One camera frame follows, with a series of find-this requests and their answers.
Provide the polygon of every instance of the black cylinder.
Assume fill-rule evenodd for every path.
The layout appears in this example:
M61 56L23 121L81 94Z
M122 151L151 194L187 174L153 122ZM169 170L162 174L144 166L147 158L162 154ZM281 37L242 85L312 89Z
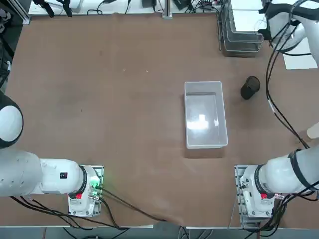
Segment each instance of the black cylinder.
M241 97L245 100L250 99L260 89L260 82L257 77L250 76L240 89Z

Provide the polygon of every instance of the brown table surface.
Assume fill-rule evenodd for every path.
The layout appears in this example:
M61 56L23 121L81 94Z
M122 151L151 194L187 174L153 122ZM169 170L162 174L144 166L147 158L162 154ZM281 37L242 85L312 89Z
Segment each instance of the brown table surface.
M15 147L39 157L103 164L105 186L146 212L179 225L227 227L234 165L261 164L300 147L274 117L264 77L271 49L256 58L218 50L214 15L34 18L24 26L7 94L24 114ZM250 75L261 89L244 101ZM229 144L186 150L184 82L222 81ZM296 130L319 120L318 71L288 71L280 56L270 90ZM36 196L67 211L65 195ZM65 225L59 218L0 200L1 226ZM120 225L154 223L108 199ZM319 208L296 199L281 226L319 228ZM109 222L106 210L95 219ZM82 225L92 223L81 221ZM232 227L239 226L238 211Z

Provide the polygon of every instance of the transparent plastic box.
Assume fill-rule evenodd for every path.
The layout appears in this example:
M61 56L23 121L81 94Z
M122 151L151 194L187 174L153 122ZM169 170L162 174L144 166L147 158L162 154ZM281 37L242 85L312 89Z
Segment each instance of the transparent plastic box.
M186 147L222 148L228 144L220 81L185 82Z

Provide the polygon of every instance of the floor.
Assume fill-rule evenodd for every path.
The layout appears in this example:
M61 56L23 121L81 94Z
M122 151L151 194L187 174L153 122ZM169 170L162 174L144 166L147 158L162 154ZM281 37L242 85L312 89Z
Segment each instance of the floor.
M175 239L178 235L179 226L169 223L158 223L153 229L130 229L119 239ZM44 228L1 228L1 239L70 239L62 228L47 228L44 236ZM76 238L82 239L86 236L101 236L104 239L112 238L119 232L111 228L98 228L92 231L68 229ZM190 239L197 239L203 230L191 230ZM215 229L208 239L244 239L249 233L242 230ZM279 229L272 239L299 239L319 238L319 230L293 230Z

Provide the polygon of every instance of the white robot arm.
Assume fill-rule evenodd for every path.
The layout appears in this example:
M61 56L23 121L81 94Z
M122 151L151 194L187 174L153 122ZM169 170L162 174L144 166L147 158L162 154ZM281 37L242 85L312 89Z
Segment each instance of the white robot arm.
M281 31L290 19L292 13L292 21L299 21L297 29L293 32L296 25L290 25L282 40L279 42L283 32ZM260 13L264 13L268 22L268 29L271 37L275 37L272 41L273 46L278 44L279 49L285 42L287 37L289 40L284 45L282 52L294 49L305 37L308 38L311 55L319 64L319 3L317 0L296 1L296 0L272 0L267 3Z
M311 55L319 65L319 3L316 0L273 0L260 12L265 13L267 18L273 47L278 44L277 50L281 48L283 52L290 51L307 37ZM294 32L296 25L290 25L284 32L282 29L287 26L290 14L298 25ZM318 157L319 145L271 159L264 165L248 166L239 185L247 215L252 218L270 218L275 193L294 194L316 183L319 180Z
M93 166L67 159L39 159L12 149L23 130L19 106L0 92L0 197L68 194L69 213L91 217L100 213L101 175Z

